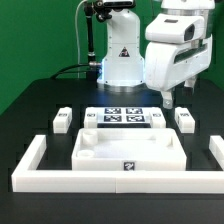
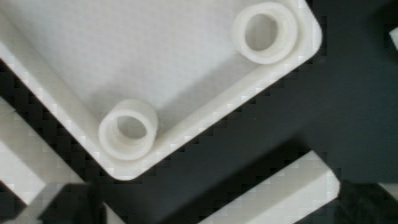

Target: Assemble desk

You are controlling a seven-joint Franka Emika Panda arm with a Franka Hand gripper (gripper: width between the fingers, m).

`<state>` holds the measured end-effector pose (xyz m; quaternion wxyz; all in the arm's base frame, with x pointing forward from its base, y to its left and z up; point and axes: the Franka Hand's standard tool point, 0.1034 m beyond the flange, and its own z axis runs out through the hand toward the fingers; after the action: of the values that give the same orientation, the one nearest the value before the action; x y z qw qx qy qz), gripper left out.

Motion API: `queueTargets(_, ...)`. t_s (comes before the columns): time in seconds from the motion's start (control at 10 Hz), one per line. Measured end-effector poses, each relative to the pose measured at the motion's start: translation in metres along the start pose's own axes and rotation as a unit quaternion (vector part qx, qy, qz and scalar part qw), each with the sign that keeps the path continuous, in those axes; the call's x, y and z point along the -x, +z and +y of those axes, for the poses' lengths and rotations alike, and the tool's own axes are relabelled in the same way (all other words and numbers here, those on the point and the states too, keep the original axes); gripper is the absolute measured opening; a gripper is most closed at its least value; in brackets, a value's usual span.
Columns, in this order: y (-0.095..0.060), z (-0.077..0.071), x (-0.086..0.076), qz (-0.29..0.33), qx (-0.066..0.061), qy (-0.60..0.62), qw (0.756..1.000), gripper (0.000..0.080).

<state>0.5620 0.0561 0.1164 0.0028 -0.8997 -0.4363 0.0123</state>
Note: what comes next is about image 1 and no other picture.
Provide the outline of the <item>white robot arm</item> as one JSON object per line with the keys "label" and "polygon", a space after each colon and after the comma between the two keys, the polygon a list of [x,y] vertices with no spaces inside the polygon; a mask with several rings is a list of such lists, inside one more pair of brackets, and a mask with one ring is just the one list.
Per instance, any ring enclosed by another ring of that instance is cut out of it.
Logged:
{"label": "white robot arm", "polygon": [[97,84],[130,92],[140,86],[159,91],[163,106],[173,107],[173,89],[195,86],[211,62],[211,12],[214,0],[162,0],[162,12],[147,26],[149,41],[140,54],[140,19],[130,11],[134,0],[102,0],[107,21],[107,54]]}

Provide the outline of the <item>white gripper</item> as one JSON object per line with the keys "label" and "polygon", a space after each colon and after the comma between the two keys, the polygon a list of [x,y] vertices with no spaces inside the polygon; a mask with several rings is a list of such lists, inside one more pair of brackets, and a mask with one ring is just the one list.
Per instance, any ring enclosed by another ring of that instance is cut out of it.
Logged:
{"label": "white gripper", "polygon": [[212,37],[204,39],[204,31],[202,16],[160,13],[147,26],[145,37],[150,43],[145,54],[145,82],[150,89],[165,91],[164,108],[173,108],[169,89],[185,81],[184,95],[192,96],[197,81],[193,76],[209,67]]}

